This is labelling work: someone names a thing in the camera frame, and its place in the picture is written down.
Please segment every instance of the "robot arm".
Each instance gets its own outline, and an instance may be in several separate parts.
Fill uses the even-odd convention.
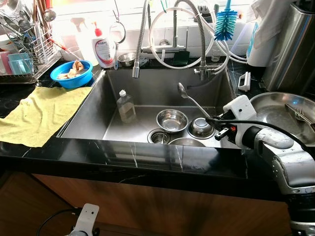
[[[256,120],[256,111],[245,95],[223,107],[217,119]],[[315,236],[315,161],[287,135],[249,123],[218,123],[207,120],[219,133],[240,148],[254,149],[271,167],[279,189],[286,197],[294,236]]]

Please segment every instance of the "pink cup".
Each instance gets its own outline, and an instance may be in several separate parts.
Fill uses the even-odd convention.
[[[9,65],[8,54],[11,54],[11,53],[9,51],[0,52],[0,57],[1,57],[2,63],[5,67],[7,74],[12,75],[12,70]]]

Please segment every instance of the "small metal bowl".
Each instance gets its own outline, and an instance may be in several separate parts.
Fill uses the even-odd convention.
[[[167,109],[157,115],[157,124],[168,133],[177,133],[186,129],[188,118],[178,110]]]
[[[194,146],[194,147],[205,147],[204,144],[195,139],[190,138],[178,138],[174,139],[169,143],[170,145],[183,145],[183,146]]]
[[[118,61],[123,67],[130,67],[133,65],[135,53],[125,53],[118,57]]]
[[[214,134],[214,128],[205,118],[196,118],[189,123],[188,133],[196,139],[208,139]]]

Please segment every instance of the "soap holder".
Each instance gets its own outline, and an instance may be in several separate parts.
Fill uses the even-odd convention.
[[[246,72],[244,75],[240,76],[238,81],[238,89],[241,91],[249,91],[251,89],[251,73]]]

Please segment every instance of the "dish soap bottle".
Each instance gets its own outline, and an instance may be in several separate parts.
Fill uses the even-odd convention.
[[[136,119],[136,111],[132,97],[126,94],[125,90],[119,92],[120,98],[117,100],[117,107],[124,123],[130,123]]]
[[[111,68],[113,64],[113,54],[115,51],[114,42],[109,37],[103,36],[102,30],[95,24],[95,36],[92,39],[92,47],[99,65],[103,68]]]

